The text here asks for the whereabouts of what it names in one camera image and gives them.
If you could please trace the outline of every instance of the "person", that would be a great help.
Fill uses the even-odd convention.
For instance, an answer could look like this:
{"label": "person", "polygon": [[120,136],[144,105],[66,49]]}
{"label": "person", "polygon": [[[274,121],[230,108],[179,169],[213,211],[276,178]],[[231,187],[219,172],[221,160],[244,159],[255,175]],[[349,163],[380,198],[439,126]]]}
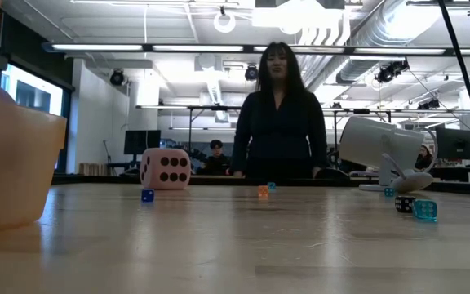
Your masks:
{"label": "person", "polygon": [[213,140],[210,143],[212,156],[208,157],[202,169],[202,174],[213,176],[226,176],[229,174],[229,159],[224,156],[223,144],[220,140]]}
{"label": "person", "polygon": [[432,155],[429,152],[429,149],[425,145],[422,145],[422,147],[420,147],[418,158],[416,159],[415,169],[418,171],[423,171],[431,165],[431,162]]}
{"label": "person", "polygon": [[271,43],[260,59],[257,91],[246,98],[239,115],[233,175],[314,178],[327,167],[326,147],[321,106],[304,87],[295,54],[283,42]]}

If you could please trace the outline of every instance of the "dark blouse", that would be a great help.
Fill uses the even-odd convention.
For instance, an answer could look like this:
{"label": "dark blouse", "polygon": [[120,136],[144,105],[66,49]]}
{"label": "dark blouse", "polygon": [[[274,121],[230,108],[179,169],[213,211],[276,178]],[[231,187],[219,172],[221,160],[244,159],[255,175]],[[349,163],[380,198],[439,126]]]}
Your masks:
{"label": "dark blouse", "polygon": [[324,114],[312,93],[288,95],[278,110],[273,94],[251,93],[237,122],[232,161],[235,172],[246,168],[250,139],[248,158],[311,158],[314,167],[327,167]]}

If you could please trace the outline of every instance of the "light blue die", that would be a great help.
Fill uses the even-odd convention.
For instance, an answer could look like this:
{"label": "light blue die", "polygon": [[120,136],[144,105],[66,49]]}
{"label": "light blue die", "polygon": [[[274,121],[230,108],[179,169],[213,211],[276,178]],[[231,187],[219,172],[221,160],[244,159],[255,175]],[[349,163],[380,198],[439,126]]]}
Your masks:
{"label": "light blue die", "polygon": [[275,187],[276,187],[275,183],[269,182],[268,183],[268,192],[275,192]]}
{"label": "light blue die", "polygon": [[431,200],[415,200],[413,216],[422,220],[437,221],[438,205]]}
{"label": "light blue die", "polygon": [[384,189],[384,196],[385,197],[394,197],[396,194],[395,189],[393,188],[386,188]]}

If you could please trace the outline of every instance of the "desk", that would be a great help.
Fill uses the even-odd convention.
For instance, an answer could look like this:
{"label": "desk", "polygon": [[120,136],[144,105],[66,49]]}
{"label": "desk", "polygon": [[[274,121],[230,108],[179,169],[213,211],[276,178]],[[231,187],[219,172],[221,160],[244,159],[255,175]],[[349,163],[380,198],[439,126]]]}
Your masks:
{"label": "desk", "polygon": [[421,192],[437,223],[356,188],[53,186],[0,232],[0,293],[470,292],[470,196]]}
{"label": "desk", "polygon": [[470,167],[434,167],[429,173],[441,180],[459,180],[468,183]]}
{"label": "desk", "polygon": [[136,162],[134,166],[131,164],[131,162],[129,162],[129,163],[107,163],[106,164],[106,167],[108,167],[108,168],[121,167],[124,170],[127,170],[131,167],[138,167],[138,166],[140,166],[140,162]]}

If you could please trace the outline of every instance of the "translucent blue die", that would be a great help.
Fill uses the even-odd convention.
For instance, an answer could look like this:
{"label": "translucent blue die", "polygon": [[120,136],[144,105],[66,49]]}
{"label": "translucent blue die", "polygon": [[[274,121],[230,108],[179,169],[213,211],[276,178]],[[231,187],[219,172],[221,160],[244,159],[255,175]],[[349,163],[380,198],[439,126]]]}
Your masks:
{"label": "translucent blue die", "polygon": [[385,197],[394,197],[396,194],[395,189],[393,188],[386,188],[384,189],[384,196]]}
{"label": "translucent blue die", "polygon": [[144,203],[153,202],[155,198],[155,192],[152,189],[143,189],[140,199]]}
{"label": "translucent blue die", "polygon": [[422,220],[437,221],[437,203],[431,200],[415,200],[413,202],[413,216]]}
{"label": "translucent blue die", "polygon": [[268,192],[274,192],[274,191],[275,191],[275,187],[276,187],[275,183],[269,182],[269,183],[268,183]]}

